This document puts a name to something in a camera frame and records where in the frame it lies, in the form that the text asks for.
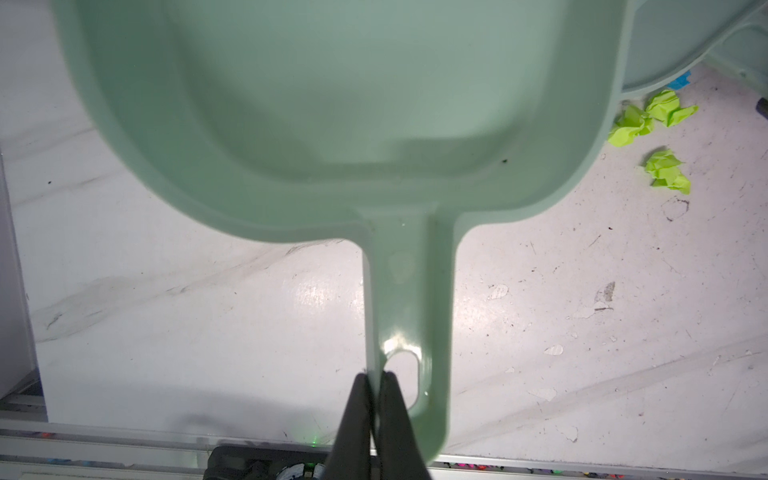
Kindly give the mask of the blue crumpled paper scrap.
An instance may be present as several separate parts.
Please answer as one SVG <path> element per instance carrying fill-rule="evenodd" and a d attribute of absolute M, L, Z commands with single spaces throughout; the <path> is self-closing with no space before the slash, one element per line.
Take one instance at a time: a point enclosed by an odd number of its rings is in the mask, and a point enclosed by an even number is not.
<path fill-rule="evenodd" d="M 685 88 L 686 86 L 688 86 L 690 84 L 690 76 L 691 76 L 691 71 L 688 70 L 688 71 L 684 72 L 683 74 L 681 74 L 676 79 L 674 79 L 671 82 L 669 82 L 666 85 L 666 87 L 671 89 L 671 90 L 674 90 L 674 91 L 679 91 L 679 90 Z"/>

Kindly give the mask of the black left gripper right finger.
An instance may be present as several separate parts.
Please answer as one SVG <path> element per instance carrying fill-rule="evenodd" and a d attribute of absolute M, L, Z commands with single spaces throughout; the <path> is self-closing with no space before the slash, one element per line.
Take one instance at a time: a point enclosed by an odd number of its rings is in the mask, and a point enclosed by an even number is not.
<path fill-rule="evenodd" d="M 399 382 L 384 372 L 378 394 L 379 427 L 376 440 L 380 475 L 384 480 L 430 480 L 411 426 Z"/>

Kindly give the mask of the green trash bin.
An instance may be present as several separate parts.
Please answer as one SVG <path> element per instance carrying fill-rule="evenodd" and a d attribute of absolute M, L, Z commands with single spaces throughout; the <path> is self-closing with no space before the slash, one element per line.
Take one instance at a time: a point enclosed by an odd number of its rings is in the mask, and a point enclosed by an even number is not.
<path fill-rule="evenodd" d="M 645 95 L 699 63 L 765 1 L 634 1 L 620 98 Z"/>

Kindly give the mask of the green crumpled paper scrap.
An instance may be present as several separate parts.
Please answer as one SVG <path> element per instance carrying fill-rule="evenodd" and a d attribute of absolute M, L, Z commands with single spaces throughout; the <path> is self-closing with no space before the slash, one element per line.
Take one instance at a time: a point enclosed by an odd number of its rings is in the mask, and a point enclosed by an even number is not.
<path fill-rule="evenodd" d="M 683 106 L 674 90 L 662 90 L 650 97 L 644 108 L 628 104 L 611 127 L 607 141 L 614 147 L 631 145 L 638 137 L 651 134 L 657 124 L 666 128 L 679 125 L 698 110 L 697 105 Z"/>
<path fill-rule="evenodd" d="M 691 181 L 683 174 L 680 161 L 671 150 L 652 153 L 645 162 L 644 171 L 651 177 L 651 186 L 667 188 L 683 195 L 691 193 Z"/>

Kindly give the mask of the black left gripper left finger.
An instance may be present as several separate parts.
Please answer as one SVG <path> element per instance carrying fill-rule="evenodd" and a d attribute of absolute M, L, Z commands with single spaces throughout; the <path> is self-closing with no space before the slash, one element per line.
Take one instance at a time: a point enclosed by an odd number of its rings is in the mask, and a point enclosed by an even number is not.
<path fill-rule="evenodd" d="M 368 376 L 358 374 L 339 425 L 322 478 L 366 480 L 371 478 L 372 390 Z"/>

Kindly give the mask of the green plastic dustpan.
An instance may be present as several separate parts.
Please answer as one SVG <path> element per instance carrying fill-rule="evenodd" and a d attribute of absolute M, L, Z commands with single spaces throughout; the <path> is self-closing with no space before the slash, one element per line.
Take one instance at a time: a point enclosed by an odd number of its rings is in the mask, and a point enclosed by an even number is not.
<path fill-rule="evenodd" d="M 367 371 L 419 363 L 421 456 L 448 437 L 454 261 L 583 178 L 632 1 L 54 1 L 72 83 L 156 195 L 265 242 L 364 254 Z"/>

